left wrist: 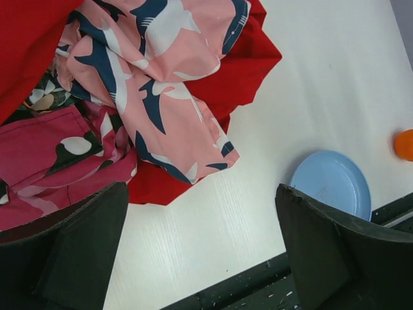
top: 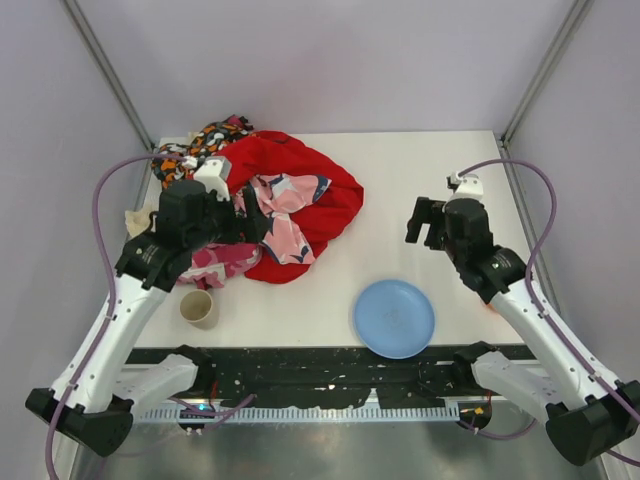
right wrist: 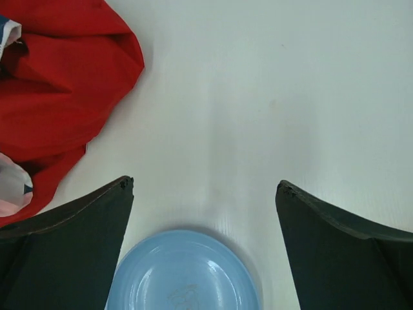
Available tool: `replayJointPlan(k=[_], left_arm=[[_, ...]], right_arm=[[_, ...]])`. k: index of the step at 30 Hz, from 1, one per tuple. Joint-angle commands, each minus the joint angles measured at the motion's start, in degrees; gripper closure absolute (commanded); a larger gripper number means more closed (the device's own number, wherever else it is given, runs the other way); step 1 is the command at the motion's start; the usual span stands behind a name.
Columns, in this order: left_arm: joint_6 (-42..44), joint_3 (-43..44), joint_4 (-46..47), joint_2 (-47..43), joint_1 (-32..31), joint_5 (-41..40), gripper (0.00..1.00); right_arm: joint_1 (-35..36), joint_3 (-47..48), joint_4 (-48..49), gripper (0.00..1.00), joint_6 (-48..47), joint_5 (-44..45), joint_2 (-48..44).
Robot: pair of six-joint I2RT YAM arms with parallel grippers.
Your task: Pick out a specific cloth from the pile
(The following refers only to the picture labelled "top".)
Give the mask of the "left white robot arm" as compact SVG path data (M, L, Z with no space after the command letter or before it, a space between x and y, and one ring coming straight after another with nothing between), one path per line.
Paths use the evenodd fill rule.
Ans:
M152 225L126 242L107 297L69 367L49 388L33 389L26 408L57 432L101 457L124 443L135 419L179 393L207 395L212 360L182 345L128 383L118 376L138 337L192 256L209 244L257 244L268 230L255 191L242 191L245 211L196 180L172 184L159 198Z

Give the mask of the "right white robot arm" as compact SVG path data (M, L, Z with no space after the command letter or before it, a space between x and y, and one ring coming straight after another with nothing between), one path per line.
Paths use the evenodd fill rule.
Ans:
M639 383L624 382L579 341L541 293L520 256L495 244L484 205L472 198L417 199L406 242L429 228L425 246L445 252L463 284L518 333L545 373L476 342L455 356L462 378L497 393L545 428L555 449L582 466L632 437Z

